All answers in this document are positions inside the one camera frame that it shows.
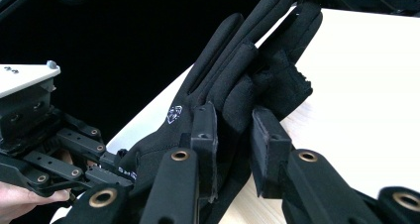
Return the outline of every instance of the screw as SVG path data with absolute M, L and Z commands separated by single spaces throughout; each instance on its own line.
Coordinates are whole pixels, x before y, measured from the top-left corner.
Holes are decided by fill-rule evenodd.
M 46 177 L 45 175 L 41 175 L 41 176 L 39 176 L 39 177 L 38 177 L 37 181 L 38 181 L 38 182 L 43 182 L 43 181 L 45 181 L 46 179 L 47 179 L 47 177 Z
M 56 69 L 56 68 L 57 68 L 57 66 L 56 66 L 56 62 L 55 62 L 55 61 L 53 61 L 53 60 L 48 60 L 48 61 L 47 61 L 47 66 L 48 66 L 49 68 L 52 68 L 52 69 Z
M 78 174 L 79 174 L 79 171 L 77 169 L 71 172 L 71 175 L 73 176 L 77 176 Z

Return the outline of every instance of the table surface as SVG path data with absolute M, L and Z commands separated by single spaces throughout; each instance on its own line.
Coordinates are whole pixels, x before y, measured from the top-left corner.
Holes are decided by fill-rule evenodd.
M 282 126 L 295 147 L 320 153 L 367 195 L 392 185 L 420 192 L 420 19 L 322 12 L 321 28 L 297 64 L 314 93 Z M 110 141 L 110 152 L 158 128 L 187 72 Z M 280 205 L 257 198 L 250 179 L 222 223 L 285 223 Z

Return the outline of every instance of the finger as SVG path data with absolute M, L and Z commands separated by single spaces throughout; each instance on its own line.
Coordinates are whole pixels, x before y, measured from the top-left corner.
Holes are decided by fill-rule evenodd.
M 56 191 L 50 197 L 41 197 L 26 188 L 11 184 L 2 185 L 1 193 L 1 206 L 3 207 L 20 205 L 25 203 L 41 205 L 57 201 L 66 201 L 69 198 L 69 193 L 66 190 Z
M 212 101 L 217 111 L 222 111 L 226 98 L 251 61 L 258 55 L 254 44 L 242 44 L 225 70 L 219 75 L 209 91 L 207 100 Z
M 206 96 L 220 73 L 224 72 L 228 65 L 235 66 L 231 60 L 241 46 L 259 40 L 287 12 L 291 3 L 292 0 L 261 0 L 242 24 L 235 37 L 226 45 L 197 90 Z
M 220 24 L 185 78 L 181 91 L 192 93 L 198 87 L 243 22 L 244 18 L 241 14 L 233 14 Z
M 297 63 L 322 22 L 321 8 L 305 3 L 294 8 L 260 47 L 265 57 L 284 50 L 292 64 Z

